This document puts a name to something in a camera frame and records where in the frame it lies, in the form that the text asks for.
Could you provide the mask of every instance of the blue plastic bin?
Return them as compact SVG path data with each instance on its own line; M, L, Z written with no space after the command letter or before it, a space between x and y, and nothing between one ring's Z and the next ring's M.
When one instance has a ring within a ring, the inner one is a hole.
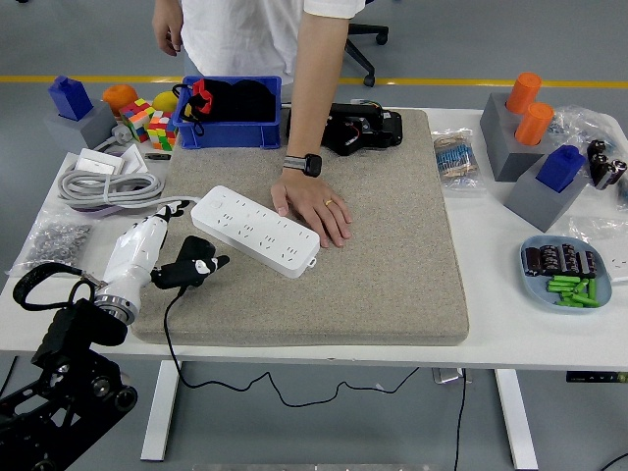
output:
M202 123L205 134L196 135L194 123L181 119L181 110L189 100L189 88L181 88L173 122L179 128L183 149L204 147L261 147L277 149L281 145L280 120L282 109L282 79L280 77L184 77L183 83L192 86L200 79L222 80L234 84L240 80L256 80L275 95L275 121L270 123L212 122Z

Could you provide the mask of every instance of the person's arm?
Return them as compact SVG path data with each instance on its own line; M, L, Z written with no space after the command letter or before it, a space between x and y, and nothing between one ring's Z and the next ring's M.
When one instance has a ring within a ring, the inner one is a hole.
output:
M348 23L345 19L303 14L292 92L290 156L320 153L340 77ZM320 236L323 247L329 246L326 232L338 247L351 237L348 228L351 215L344 200L320 178L307 177L300 170L283 169L271 194L278 213L287 214L290 204Z
M181 52L183 10L179 0L155 0L153 31L157 45L169 56Z

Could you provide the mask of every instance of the robotic arm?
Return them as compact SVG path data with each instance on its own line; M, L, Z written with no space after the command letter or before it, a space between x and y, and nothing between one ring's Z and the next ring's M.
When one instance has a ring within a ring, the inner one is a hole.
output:
M208 241L190 236L175 263L154 268L168 222L183 213L181 203L164 206L118 238L98 282L59 263L40 265L15 286L15 300L27 310L59 309L31 363L43 371L30 385L0 399L0 463L11 471L63 471L74 463L137 402L137 391L123 384L118 365L90 349L116 346L140 309L140 291L200 286L229 262L215 257ZM30 304L28 294L48 277L68 273L80 279L66 302ZM89 299L74 301L79 286ZM39 397L29 412L16 409Z

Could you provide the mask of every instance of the blue plate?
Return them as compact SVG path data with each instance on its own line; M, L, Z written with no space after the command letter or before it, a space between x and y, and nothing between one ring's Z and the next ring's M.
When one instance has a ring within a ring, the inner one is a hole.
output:
M604 306L610 301L610 295L612 293L612 289L610 287L610 278L608 277L608 273L606 272L606 268L602 261L602 258L598 254L598 252L592 248L586 242L578 238L573 237L562 237L557 235L535 235L533 237L528 238L525 242L521 244L520 256L519 256L519 267L521 268L521 275L523 276L523 283L526 286L526 289L532 294L532 296L543 303L545 306L550 307L551 309L555 309L557 311L570 312L572 314L584 314L590 311L595 311L598 309L597 307L570 307L570 306L559 306L555 304L560 300L560 295L555 292L548 292L547 286L548 281L551 280L551 277L528 277L525 274L524 268L524 259L525 259L525 250L528 247L541 247L543 245L557 245L561 246L564 243L569 243L574 246L576 251L588 250L594 254L595 262L596 262L596 283L597 283L597 301L600 304L600 307Z

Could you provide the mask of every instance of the gray stand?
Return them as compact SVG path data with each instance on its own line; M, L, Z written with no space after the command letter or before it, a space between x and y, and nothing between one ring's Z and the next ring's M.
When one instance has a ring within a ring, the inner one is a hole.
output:
M44 123L60 149L80 154L83 148L93 149L111 137L117 124L109 104L92 101L94 107L80 120L74 121L57 113L44 118Z
M508 93L491 93L480 119L496 182L516 182L543 155L555 150L547 135L537 145L524 145L514 138L522 115L508 111L507 99Z
M504 206L534 227L546 232L571 206L580 191L587 185L588 177L577 174L562 192L557 193L537 180L537 174L547 157L541 159L517 180Z

